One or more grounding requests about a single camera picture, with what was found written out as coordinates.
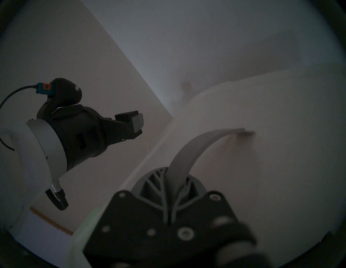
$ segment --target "white wall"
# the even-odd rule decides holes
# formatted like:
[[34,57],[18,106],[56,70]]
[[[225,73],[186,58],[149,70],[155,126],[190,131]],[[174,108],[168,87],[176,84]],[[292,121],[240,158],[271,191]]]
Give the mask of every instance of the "white wall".
[[[112,38],[79,0],[31,0],[0,37],[0,100],[12,91],[64,77],[83,92],[82,105],[104,117],[139,110],[143,134],[110,146],[61,179],[70,206],[59,211],[42,195],[34,208],[75,231],[96,206],[120,184],[155,145],[171,116]],[[21,91],[0,110],[0,124],[36,118],[46,96]],[[15,152],[0,146],[11,177],[21,184]]]
[[71,236],[29,211],[28,218],[15,239],[42,259],[57,267],[63,267]]
[[212,85],[345,62],[307,0],[82,0],[172,116]]

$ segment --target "white surface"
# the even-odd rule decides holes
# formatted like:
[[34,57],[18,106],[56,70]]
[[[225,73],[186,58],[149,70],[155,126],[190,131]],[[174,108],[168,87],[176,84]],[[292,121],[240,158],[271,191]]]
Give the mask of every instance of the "white surface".
[[274,266],[320,241],[345,198],[346,70],[334,65],[275,72],[213,86],[194,97],[120,189],[168,166],[192,138],[241,128],[198,159],[191,175],[221,191]]
[[345,63],[307,0],[82,0],[172,116],[198,92],[302,64]]
[[[116,191],[156,144],[172,117],[128,58],[79,0],[30,0],[0,38],[0,100],[14,90],[57,77],[77,84],[80,104],[104,117],[138,110],[143,134],[111,145],[60,179],[69,207],[59,211],[43,194],[34,208],[52,221],[75,231],[105,196]],[[0,110],[0,126],[36,118],[47,96],[26,89]],[[16,152],[0,145],[10,176],[21,177]]]
[[29,211],[28,218],[15,239],[42,259],[63,267],[71,236]]
[[13,141],[15,153],[18,154],[22,176],[14,180],[6,166],[1,167],[3,177],[1,189],[0,230],[16,235],[29,208],[52,184],[51,172],[44,152],[30,128],[25,123],[10,127],[1,127],[0,135],[8,135]]

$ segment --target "curved gray part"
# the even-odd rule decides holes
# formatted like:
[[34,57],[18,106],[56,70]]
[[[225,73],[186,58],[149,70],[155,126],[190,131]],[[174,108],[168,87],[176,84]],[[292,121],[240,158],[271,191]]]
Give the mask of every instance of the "curved gray part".
[[58,189],[59,178],[67,171],[66,155],[59,137],[43,119],[29,120],[26,124],[42,147],[51,171],[52,184]]
[[209,131],[193,138],[177,153],[165,174],[166,197],[171,209],[197,159],[210,145],[230,134],[252,135],[254,132],[247,131],[245,128]]

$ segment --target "screw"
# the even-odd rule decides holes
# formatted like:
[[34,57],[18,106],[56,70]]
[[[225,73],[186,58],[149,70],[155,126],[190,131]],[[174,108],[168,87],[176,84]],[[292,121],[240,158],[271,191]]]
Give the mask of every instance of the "screw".
[[218,194],[211,194],[211,195],[209,195],[209,198],[213,201],[220,201],[221,200],[221,196],[219,196]]
[[155,230],[155,228],[150,228],[150,229],[147,231],[147,235],[150,236],[150,237],[156,235],[156,230]]
[[220,227],[222,225],[229,224],[232,222],[235,222],[235,220],[231,219],[229,216],[226,216],[226,215],[218,216],[212,221],[211,227],[217,228],[217,227]]
[[182,227],[178,230],[178,237],[183,241],[189,241],[194,237],[194,231],[189,227]]
[[110,226],[109,225],[105,225],[102,227],[102,232],[103,233],[108,233],[110,231]]
[[130,267],[130,265],[124,262],[117,262],[112,264],[109,268],[127,268],[127,267]]

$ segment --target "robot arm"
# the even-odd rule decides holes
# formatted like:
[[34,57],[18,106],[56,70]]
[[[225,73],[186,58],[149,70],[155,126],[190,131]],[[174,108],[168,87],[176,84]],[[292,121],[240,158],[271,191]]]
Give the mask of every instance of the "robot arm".
[[38,94],[47,95],[37,119],[2,128],[1,134],[10,135],[26,183],[32,186],[26,194],[30,198],[23,198],[25,207],[29,209],[36,198],[46,192],[52,203],[64,210],[68,202],[59,178],[86,159],[103,153],[108,146],[142,134],[143,115],[133,111],[118,114],[115,120],[104,118],[92,108],[78,104],[82,98],[81,89],[64,78],[20,88],[10,94],[0,108],[14,93],[30,87],[36,88]]

